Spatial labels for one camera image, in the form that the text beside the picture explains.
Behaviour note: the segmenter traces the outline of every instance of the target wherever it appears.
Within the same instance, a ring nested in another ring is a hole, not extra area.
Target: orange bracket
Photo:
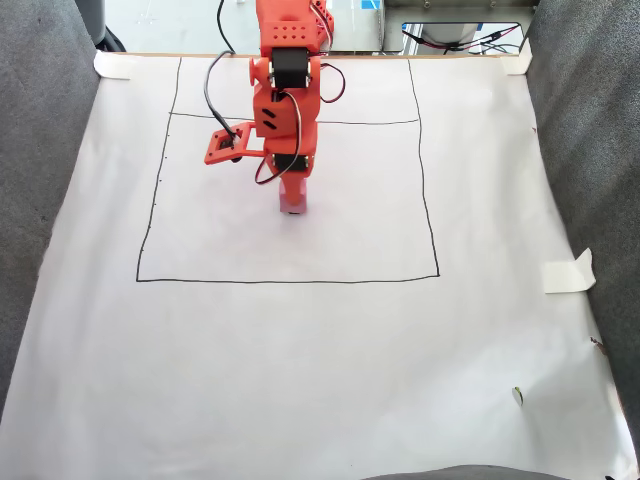
[[[256,128],[255,122],[244,122],[235,125],[233,127],[236,132],[235,139],[231,138],[231,135],[226,130],[215,132],[211,136],[204,163],[213,165],[227,160],[237,162],[242,157],[264,157],[264,150],[247,149],[251,130],[254,128]]]

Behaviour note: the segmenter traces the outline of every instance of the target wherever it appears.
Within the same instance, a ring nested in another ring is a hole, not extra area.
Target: cable
[[[222,31],[222,24],[220,23],[220,14],[222,13],[222,5],[224,5],[224,0],[220,0],[220,5],[218,5],[218,15],[217,15],[218,30],[220,30],[220,35],[222,35],[222,39],[224,40],[224,43],[227,44],[227,47],[229,47],[229,50],[231,50],[231,53],[235,54],[236,51],[233,49],[233,47],[229,43],[229,40],[227,40],[227,37],[224,36],[224,32]]]
[[[222,127],[227,131],[227,133],[231,136],[231,138],[235,138],[236,133],[233,130],[231,130],[231,127],[229,126],[227,121],[224,118],[222,118],[222,115],[220,115],[218,111],[215,108],[213,108],[213,105],[211,104],[211,99],[209,98],[209,77],[211,76],[211,70],[213,69],[215,64],[218,63],[218,61],[227,54],[233,55],[233,52],[230,50],[225,50],[224,52],[220,53],[213,60],[213,62],[211,62],[211,65],[209,65],[209,70],[207,70],[207,74],[204,77],[204,98],[207,101],[209,110],[211,110],[211,113],[213,113],[213,116],[216,117],[216,120],[220,122]]]
[[[330,63],[321,63],[320,64],[320,69],[323,69],[324,67],[331,67],[333,68],[335,71],[337,71],[340,76],[342,77],[342,90],[340,90],[340,93],[338,94],[337,97],[332,98],[331,100],[325,100],[324,98],[322,98],[322,95],[320,95],[320,99],[324,102],[324,103],[333,103],[333,102],[337,102],[338,100],[340,100],[340,97],[342,97],[342,95],[344,94],[344,90],[345,88],[347,88],[347,79],[344,78],[344,73],[342,73],[342,70],[340,70],[338,67],[336,67],[335,65],[331,65]]]
[[[513,32],[516,28],[518,28],[518,27],[515,26],[515,27],[509,27],[509,28],[505,28],[505,29],[502,29],[502,30],[498,30],[497,32],[493,32],[493,33],[491,33],[489,35],[485,35],[484,37],[477,38],[475,40],[471,40],[470,42],[464,42],[464,43],[452,42],[452,43],[447,43],[447,44],[436,44],[436,43],[429,42],[429,41],[427,41],[427,40],[425,40],[423,38],[416,37],[415,35],[407,32],[406,30],[403,30],[402,33],[404,33],[406,36],[408,36],[409,38],[413,39],[415,42],[417,42],[420,45],[426,45],[428,47],[439,49],[439,50],[452,51],[452,52],[461,52],[463,50],[469,50],[472,47],[477,47],[478,45],[483,45],[483,44],[489,43],[489,42],[495,42],[499,38],[502,38],[505,35]]]
[[[311,5],[311,10],[313,10],[313,13],[315,13],[316,16],[320,19],[320,21],[322,22],[322,25],[324,26],[325,31],[327,32],[327,37],[329,37],[328,51],[331,51],[331,48],[333,47],[333,33],[331,32],[331,28],[329,28],[329,21],[324,15],[322,15],[322,12],[320,12],[320,9],[313,3],[313,1],[311,2],[310,5]]]
[[[293,167],[294,163],[296,163],[296,160],[298,159],[298,154],[300,153],[300,144],[302,143],[302,117],[300,116],[300,108],[298,107],[298,102],[296,101],[296,98],[291,93],[285,92],[285,91],[281,93],[285,94],[291,99],[291,101],[293,102],[293,108],[296,110],[296,153],[294,154],[293,160],[291,160],[291,163],[287,166],[287,168],[285,168],[284,170],[281,170],[280,172],[274,175],[271,175],[266,180],[258,180],[258,176],[262,171],[262,167],[264,167],[264,164],[267,161],[267,157],[265,156],[262,159],[262,162],[260,162],[260,165],[258,165],[258,169],[256,170],[255,181],[258,185],[266,185],[267,183],[270,183],[276,178],[280,178],[282,175],[287,173],[287,171],[289,171],[289,169]]]
[[[484,42],[481,44],[483,47],[486,46],[487,48],[485,48],[484,50],[480,51],[480,52],[469,52],[471,55],[484,55],[486,52],[488,52],[489,50],[497,50],[500,53],[506,53],[509,54],[509,52],[507,52],[504,47],[513,47],[513,48],[517,48],[520,49],[520,47],[518,47],[517,45],[512,45],[510,43],[501,43],[499,45],[494,45],[493,43],[489,43],[489,42]]]

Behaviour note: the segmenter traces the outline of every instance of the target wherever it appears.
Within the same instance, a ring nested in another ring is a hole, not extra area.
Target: gray upholstery
[[[74,0],[0,2],[0,411],[98,87]]]
[[[524,472],[491,465],[465,465],[421,473],[398,473],[366,480],[562,480],[543,473]]]
[[[640,452],[640,2],[542,0],[527,80],[542,158]]]

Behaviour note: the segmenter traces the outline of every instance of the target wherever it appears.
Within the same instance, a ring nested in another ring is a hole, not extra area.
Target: black cable
[[[494,45],[493,43],[490,42],[484,42],[482,44],[480,44],[481,47],[487,47],[484,50],[480,51],[480,52],[469,52],[471,55],[484,55],[486,52],[488,52],[489,50],[497,50],[500,53],[506,53],[508,54],[509,52],[507,52],[504,47],[514,47],[514,48],[520,48],[517,45],[512,45],[510,43],[501,43],[499,45]]]
[[[227,40],[227,37],[224,36],[224,32],[222,31],[222,24],[220,23],[220,13],[222,13],[222,5],[224,5],[224,0],[220,0],[220,5],[218,5],[218,30],[220,30],[220,35],[222,35],[222,39],[224,40],[224,43],[227,44],[227,47],[229,47],[229,50],[231,50],[231,53],[235,54],[236,51],[233,49],[233,47],[229,43],[229,40]]]
[[[432,42],[428,42],[428,41],[424,40],[423,38],[416,37],[415,35],[407,32],[406,30],[402,30],[402,33],[405,34],[406,36],[408,36],[409,38],[413,39],[415,42],[417,42],[420,45],[426,45],[426,46],[431,47],[431,48],[447,49],[447,50],[456,52],[456,51],[467,50],[467,49],[469,49],[471,47],[475,47],[477,45],[482,45],[483,43],[485,43],[485,42],[482,42],[482,40],[485,40],[487,38],[490,39],[490,40],[487,40],[487,42],[494,42],[494,41],[498,40],[499,38],[502,38],[506,34],[511,33],[516,28],[518,28],[518,26],[509,27],[509,28],[503,28],[502,30],[498,30],[497,32],[490,33],[489,35],[485,35],[484,37],[476,38],[476,39],[471,40],[469,42],[463,42],[463,43],[458,43],[458,42],[449,42],[449,43],[436,42],[436,43],[432,43]]]
[[[224,52],[220,53],[213,60],[213,62],[211,62],[211,65],[209,65],[209,70],[207,70],[207,74],[204,77],[204,98],[207,101],[209,110],[211,110],[211,113],[216,118],[216,120],[220,122],[222,127],[227,131],[227,133],[231,136],[231,138],[235,138],[236,133],[233,130],[231,130],[231,127],[229,126],[227,121],[224,118],[222,118],[222,115],[220,115],[218,111],[215,108],[213,108],[213,105],[211,104],[211,99],[209,98],[209,76],[211,75],[211,70],[216,65],[216,63],[218,63],[218,61],[227,54],[233,55],[233,52],[230,50],[225,50]]]
[[[293,108],[296,111],[296,153],[293,156],[293,160],[291,160],[291,163],[287,166],[287,168],[279,171],[278,173],[274,173],[273,175],[271,175],[269,178],[265,180],[258,180],[258,176],[262,171],[262,167],[264,167],[264,164],[267,161],[267,157],[265,156],[262,159],[262,162],[260,162],[260,165],[258,165],[258,169],[256,170],[256,176],[254,180],[258,185],[265,185],[275,180],[276,178],[280,178],[282,175],[287,173],[287,171],[289,171],[289,169],[293,167],[293,164],[296,163],[296,160],[298,159],[298,155],[300,154],[300,143],[302,142],[302,125],[301,125],[302,117],[300,116],[300,107],[298,107],[298,102],[296,101],[295,97],[291,93],[285,92],[285,91],[282,91],[280,93],[283,93],[284,95],[288,96],[291,99],[291,101],[293,102]]]
[[[340,70],[335,65],[331,65],[330,63],[322,63],[322,64],[320,64],[320,69],[321,70],[324,67],[333,68],[335,71],[337,71],[340,74],[340,76],[342,77],[342,90],[340,90],[340,93],[335,98],[332,98],[331,100],[325,100],[324,98],[322,98],[322,95],[320,95],[320,100],[322,100],[324,103],[337,102],[338,100],[340,100],[340,97],[342,97],[342,95],[344,94],[344,90],[347,88],[347,79],[344,77],[344,73],[342,73],[342,70]]]

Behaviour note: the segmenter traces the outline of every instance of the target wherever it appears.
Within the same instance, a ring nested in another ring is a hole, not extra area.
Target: paper sheet
[[[341,60],[344,103],[321,120],[407,123],[322,123],[309,212],[282,218],[251,159],[204,165],[217,126],[188,115],[208,116],[206,66],[147,58],[101,82],[0,424],[1,478],[492,464],[635,480],[586,297],[543,292],[539,266],[571,251],[524,77],[497,59]],[[250,118],[247,60],[219,66],[214,103]],[[265,275],[429,278],[225,280]]]

